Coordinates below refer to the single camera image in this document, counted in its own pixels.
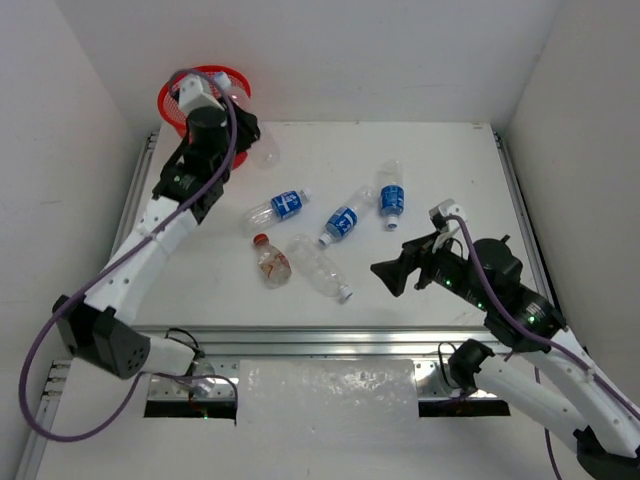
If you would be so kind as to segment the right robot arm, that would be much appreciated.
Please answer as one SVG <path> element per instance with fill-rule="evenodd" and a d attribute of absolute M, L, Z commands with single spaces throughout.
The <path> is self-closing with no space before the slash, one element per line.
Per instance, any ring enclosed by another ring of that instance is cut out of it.
<path fill-rule="evenodd" d="M 604 375 L 577 342 L 559 311 L 524 286 L 522 262 L 505 240 L 473 242 L 467 257 L 430 234 L 407 241 L 398 258 L 370 269 L 398 297 L 407 279 L 420 273 L 416 289 L 435 283 L 485 312 L 485 328 L 502 345 L 522 355 L 556 386 L 547 391 L 508 368 L 478 340 L 467 340 L 448 359 L 455 388 L 485 390 L 504 398 L 543 425 L 576 454 L 594 479 L 639 476 L 639 421 L 604 387 Z"/>

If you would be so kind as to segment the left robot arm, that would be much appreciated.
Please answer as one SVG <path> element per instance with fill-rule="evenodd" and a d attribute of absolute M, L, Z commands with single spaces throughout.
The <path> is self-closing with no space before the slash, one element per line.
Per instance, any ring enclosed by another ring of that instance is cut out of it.
<path fill-rule="evenodd" d="M 260 137 L 255 115 L 200 107 L 164 164 L 144 213 L 102 271 L 101 279 L 61 313 L 69 352 L 120 379 L 140 372 L 187 374 L 196 350 L 133 328 L 144 296 L 171 254 L 221 198 L 236 154 Z"/>

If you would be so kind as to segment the clear bottle white cap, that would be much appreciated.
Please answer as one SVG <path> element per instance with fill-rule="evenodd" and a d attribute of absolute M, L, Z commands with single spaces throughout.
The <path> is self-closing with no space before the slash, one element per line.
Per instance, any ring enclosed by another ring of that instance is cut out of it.
<path fill-rule="evenodd" d="M 256 112 L 249 95 L 240 86 L 234 84 L 225 72 L 216 72 L 213 78 L 242 110 L 257 118 L 256 125 L 260 130 L 260 138 L 249 149 L 249 159 L 257 167 L 263 169 L 273 167 L 280 159 L 279 148 L 268 126 Z"/>

